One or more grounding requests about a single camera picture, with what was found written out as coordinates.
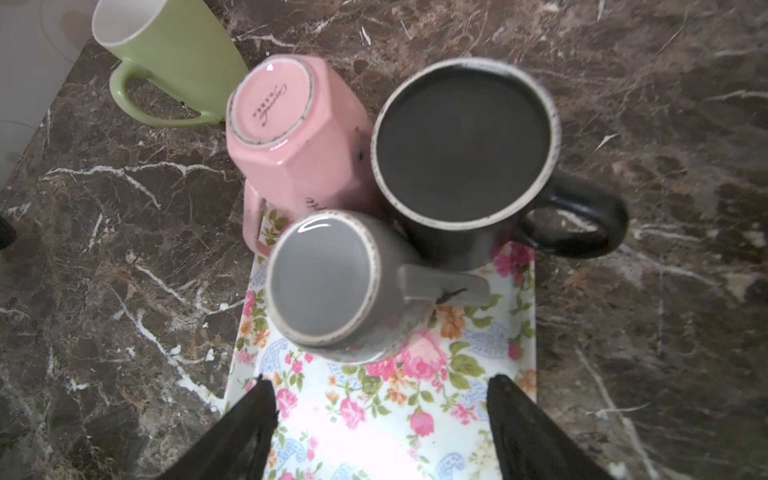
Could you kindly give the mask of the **grey mug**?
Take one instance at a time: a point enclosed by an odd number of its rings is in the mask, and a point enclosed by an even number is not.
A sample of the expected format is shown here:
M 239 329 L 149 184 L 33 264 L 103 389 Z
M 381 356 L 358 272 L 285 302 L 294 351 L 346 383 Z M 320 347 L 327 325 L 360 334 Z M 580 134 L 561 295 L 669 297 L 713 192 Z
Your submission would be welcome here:
M 369 215 L 313 213 L 274 246 L 268 318 L 303 351 L 351 365 L 397 354 L 438 306 L 484 307 L 486 279 L 427 266 L 404 236 Z

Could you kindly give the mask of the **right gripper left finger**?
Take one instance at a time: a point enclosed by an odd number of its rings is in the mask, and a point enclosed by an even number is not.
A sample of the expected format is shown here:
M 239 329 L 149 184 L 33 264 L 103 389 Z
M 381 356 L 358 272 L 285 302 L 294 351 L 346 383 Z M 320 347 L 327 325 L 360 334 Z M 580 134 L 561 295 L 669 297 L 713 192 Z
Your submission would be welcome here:
M 252 479 L 263 477 L 278 427 L 271 381 L 256 384 L 161 479 Z

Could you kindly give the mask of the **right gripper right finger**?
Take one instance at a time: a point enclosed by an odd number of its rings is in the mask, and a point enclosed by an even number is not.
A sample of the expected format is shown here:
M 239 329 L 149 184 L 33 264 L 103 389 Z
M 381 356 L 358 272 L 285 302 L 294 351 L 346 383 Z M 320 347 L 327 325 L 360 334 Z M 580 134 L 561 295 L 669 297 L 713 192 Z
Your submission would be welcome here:
M 510 377 L 489 379 L 487 408 L 504 479 L 612 478 Z

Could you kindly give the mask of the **pink mug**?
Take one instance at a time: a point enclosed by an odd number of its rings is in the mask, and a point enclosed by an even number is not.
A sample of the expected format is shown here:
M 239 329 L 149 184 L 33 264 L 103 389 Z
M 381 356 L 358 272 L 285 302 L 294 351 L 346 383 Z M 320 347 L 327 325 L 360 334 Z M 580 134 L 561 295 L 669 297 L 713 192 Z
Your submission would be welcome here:
M 226 117 L 227 150 L 245 177 L 247 246 L 271 253 L 259 239 L 266 205 L 292 220 L 325 209 L 386 218 L 372 134 L 366 108 L 325 60 L 275 55 L 255 67 L 230 96 Z

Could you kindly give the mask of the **light green mug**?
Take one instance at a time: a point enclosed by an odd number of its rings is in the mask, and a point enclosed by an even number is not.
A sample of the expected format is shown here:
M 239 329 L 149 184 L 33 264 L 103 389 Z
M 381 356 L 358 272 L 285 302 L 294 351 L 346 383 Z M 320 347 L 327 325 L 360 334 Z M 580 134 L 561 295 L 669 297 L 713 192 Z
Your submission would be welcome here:
M 203 1 L 102 0 L 93 12 L 91 29 L 94 39 L 120 60 L 109 82 L 115 103 L 148 126 L 224 122 L 228 98 L 249 72 Z M 131 79 L 149 81 L 198 116 L 162 119 L 145 113 L 129 97 Z

